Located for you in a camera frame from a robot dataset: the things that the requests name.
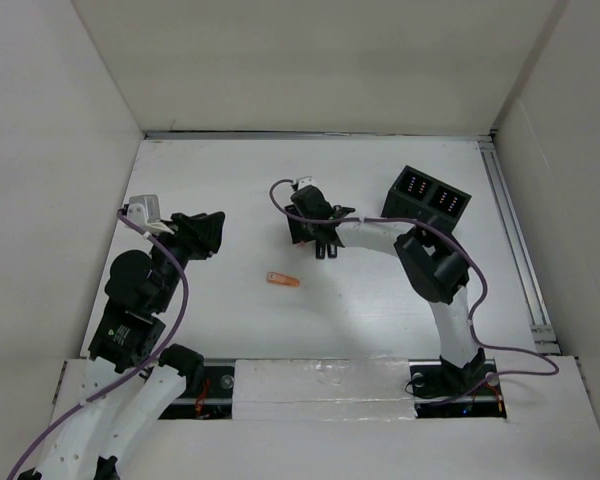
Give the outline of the orange correction tape dispenser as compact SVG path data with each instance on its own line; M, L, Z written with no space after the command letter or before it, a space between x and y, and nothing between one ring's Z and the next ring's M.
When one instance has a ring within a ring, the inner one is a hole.
M298 278L277 272L268 272L266 274L266 281L274 285L292 288L297 288L301 284Z

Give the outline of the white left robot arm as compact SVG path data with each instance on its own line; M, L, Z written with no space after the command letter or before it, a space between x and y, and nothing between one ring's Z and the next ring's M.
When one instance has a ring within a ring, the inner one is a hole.
M152 248L113 261L80 398L32 442L11 479L117 479L171 403L207 387L203 356L173 343L176 331L158 316L177 288L189 299L185 268L219 251L224 213L145 223L129 203L117 217Z

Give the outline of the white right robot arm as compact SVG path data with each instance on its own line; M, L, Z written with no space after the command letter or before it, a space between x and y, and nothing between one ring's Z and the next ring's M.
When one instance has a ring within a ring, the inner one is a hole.
M447 394L473 388L485 363L472 332L467 284L468 255L455 239L421 220L356 219L355 210L333 206L310 177L291 180L291 204L284 208L294 243L315 241L325 248L360 248L396 257L411 288L432 311L440 340L440 370Z

